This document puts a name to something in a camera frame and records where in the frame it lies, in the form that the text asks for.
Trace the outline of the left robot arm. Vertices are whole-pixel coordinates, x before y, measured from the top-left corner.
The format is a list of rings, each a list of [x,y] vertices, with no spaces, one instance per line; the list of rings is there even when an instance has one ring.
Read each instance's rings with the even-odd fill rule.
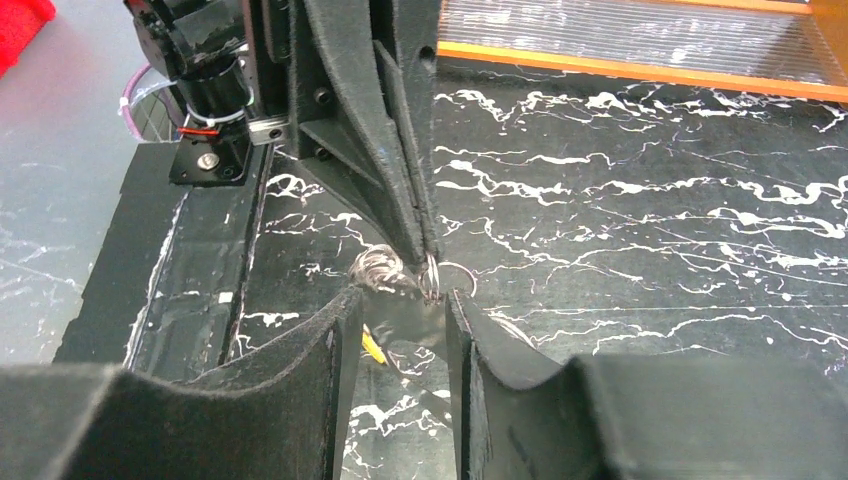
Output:
[[[438,1],[130,1],[140,46],[222,158],[243,170],[251,118],[406,263],[442,254],[432,165]]]

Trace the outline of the white keyring holder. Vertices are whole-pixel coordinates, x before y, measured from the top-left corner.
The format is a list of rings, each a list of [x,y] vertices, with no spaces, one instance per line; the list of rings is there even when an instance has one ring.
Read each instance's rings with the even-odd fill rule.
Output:
[[[405,340],[423,346],[441,359],[447,358],[445,314],[442,303],[429,300],[417,280],[405,273],[403,261],[386,244],[374,245],[360,253],[349,269],[351,281],[369,293],[372,311],[367,325],[383,350],[385,365],[401,380],[402,386],[435,415],[450,416],[450,401],[416,384],[388,355],[389,346]]]

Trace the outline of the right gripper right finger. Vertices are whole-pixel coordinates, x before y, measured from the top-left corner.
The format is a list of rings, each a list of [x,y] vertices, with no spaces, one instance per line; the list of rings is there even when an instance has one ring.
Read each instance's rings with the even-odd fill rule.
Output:
[[[847,395],[812,366],[577,355],[560,364],[445,298],[461,479],[843,479]]]

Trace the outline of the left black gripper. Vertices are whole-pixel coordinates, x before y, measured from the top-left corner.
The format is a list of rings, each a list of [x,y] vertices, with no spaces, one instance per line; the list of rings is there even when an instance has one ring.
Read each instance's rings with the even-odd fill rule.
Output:
[[[441,7],[244,4],[262,111],[287,118],[291,154],[409,265],[442,256],[432,161]]]

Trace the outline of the yellow tagged key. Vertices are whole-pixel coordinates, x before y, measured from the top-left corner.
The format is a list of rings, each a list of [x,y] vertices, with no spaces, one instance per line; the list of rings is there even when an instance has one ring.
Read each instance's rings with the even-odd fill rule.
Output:
[[[378,364],[385,365],[387,363],[387,359],[383,350],[374,340],[371,331],[367,325],[363,325],[361,345],[365,352],[369,356],[371,356]]]

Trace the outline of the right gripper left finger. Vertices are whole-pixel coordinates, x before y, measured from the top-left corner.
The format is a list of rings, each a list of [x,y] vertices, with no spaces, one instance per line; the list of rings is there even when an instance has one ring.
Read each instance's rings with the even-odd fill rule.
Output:
[[[187,383],[117,364],[1,371],[5,479],[336,479],[363,292]]]

